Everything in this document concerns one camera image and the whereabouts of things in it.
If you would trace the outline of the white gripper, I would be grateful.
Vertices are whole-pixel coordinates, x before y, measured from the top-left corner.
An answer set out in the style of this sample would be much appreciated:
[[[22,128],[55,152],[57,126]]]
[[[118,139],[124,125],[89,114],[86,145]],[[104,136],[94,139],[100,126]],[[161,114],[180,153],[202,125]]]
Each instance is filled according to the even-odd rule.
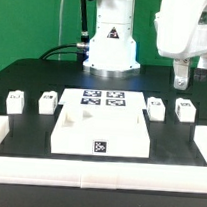
[[[207,80],[207,0],[162,0],[156,15],[157,49],[162,57],[174,60],[174,88],[186,90],[190,78],[190,57],[200,56],[194,71],[195,81]]]

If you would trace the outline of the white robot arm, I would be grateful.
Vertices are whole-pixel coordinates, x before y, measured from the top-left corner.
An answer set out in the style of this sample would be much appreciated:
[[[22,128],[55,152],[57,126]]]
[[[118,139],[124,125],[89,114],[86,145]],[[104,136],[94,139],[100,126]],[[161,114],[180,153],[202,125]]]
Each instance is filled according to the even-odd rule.
[[[132,38],[134,0],[97,0],[96,31],[88,45],[84,70],[104,77],[137,72],[136,42]],[[207,78],[207,0],[162,0],[154,19],[157,50],[172,58],[173,84],[188,87],[191,58],[199,63],[197,80]]]

